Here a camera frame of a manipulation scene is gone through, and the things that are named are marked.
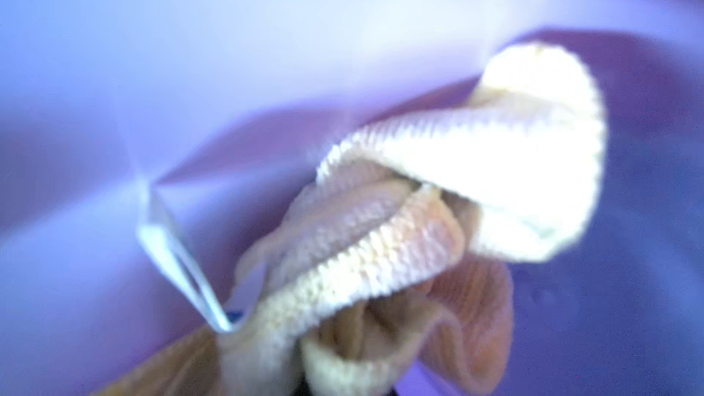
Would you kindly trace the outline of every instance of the purple background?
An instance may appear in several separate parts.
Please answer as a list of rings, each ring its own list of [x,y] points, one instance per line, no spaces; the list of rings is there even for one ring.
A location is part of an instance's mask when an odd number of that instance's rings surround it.
[[[580,248],[513,267],[496,393],[704,393],[703,37],[704,0],[0,0],[0,392],[85,394],[201,324],[136,245],[140,180],[224,299],[336,138],[540,38],[612,137]]]

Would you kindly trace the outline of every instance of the beige ribbed fabric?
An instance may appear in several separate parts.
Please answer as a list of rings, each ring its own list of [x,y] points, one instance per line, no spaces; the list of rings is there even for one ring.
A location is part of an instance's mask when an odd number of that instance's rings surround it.
[[[581,235],[605,140],[601,96],[574,55],[506,49],[464,107],[371,124],[333,147],[239,261],[235,286],[261,261],[267,278],[242,328],[217,336],[217,358],[212,336],[188,339],[190,359],[160,356],[107,394],[287,396],[305,379],[316,396],[382,395],[418,357],[468,393],[491,392],[513,331],[505,262],[549,260]],[[183,392],[194,383],[203,392]]]

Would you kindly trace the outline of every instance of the cloth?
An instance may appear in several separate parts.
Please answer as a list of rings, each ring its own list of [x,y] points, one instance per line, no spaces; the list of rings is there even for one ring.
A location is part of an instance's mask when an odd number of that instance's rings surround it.
[[[316,396],[383,395],[419,357],[491,392],[512,342],[506,262],[550,260],[585,230],[604,118],[574,55],[528,43],[494,57],[463,107],[361,128],[239,260],[235,287],[268,267],[242,327],[188,344],[177,365],[162,359],[178,370],[168,383],[147,364],[118,387],[285,396],[305,379]]]

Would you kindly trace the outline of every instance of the knit texture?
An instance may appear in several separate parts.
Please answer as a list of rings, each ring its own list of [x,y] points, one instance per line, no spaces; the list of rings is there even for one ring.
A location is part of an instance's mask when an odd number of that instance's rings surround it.
[[[235,287],[268,266],[242,328],[186,340],[190,359],[157,356],[118,387],[286,396],[305,379],[316,396],[373,396],[420,358],[488,394],[512,341],[506,262],[550,260],[584,232],[606,135],[601,94],[573,54],[506,49],[464,106],[371,124],[333,147],[239,260]],[[158,367],[169,385],[151,377]]]

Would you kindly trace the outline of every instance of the ribbed fabric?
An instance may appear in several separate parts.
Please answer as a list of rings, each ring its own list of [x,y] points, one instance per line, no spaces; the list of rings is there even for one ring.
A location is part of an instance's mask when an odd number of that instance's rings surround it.
[[[418,357],[491,392],[513,332],[505,263],[549,260],[585,230],[604,116],[574,55],[530,43],[497,55],[465,106],[352,133],[239,261],[236,285],[268,266],[242,328],[217,349],[194,335],[106,394],[287,396],[305,379],[315,396],[375,396]]]

